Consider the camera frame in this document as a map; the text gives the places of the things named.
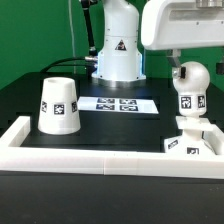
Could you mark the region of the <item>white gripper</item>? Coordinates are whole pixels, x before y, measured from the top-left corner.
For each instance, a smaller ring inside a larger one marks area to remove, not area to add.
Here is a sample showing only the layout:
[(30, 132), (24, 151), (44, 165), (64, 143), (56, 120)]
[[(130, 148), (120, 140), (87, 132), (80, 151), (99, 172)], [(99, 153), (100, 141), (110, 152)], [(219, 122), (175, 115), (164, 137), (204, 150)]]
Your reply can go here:
[[(172, 77), (184, 79), (178, 49), (223, 46), (224, 7), (198, 7), (196, 0), (149, 0), (142, 13), (141, 42), (147, 50), (168, 50)], [(224, 56), (216, 63), (216, 74), (224, 75)]]

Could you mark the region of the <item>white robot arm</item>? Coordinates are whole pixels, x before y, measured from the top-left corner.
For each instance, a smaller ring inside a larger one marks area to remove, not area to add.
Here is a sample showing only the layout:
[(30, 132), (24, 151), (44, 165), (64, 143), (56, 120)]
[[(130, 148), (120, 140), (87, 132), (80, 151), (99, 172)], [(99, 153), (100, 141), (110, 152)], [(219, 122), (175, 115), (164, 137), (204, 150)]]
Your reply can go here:
[(126, 0), (102, 0), (104, 46), (98, 53), (94, 81), (111, 87), (146, 79), (137, 49), (165, 50), (172, 75), (186, 74), (183, 49), (224, 46), (224, 0), (149, 0), (142, 12)]

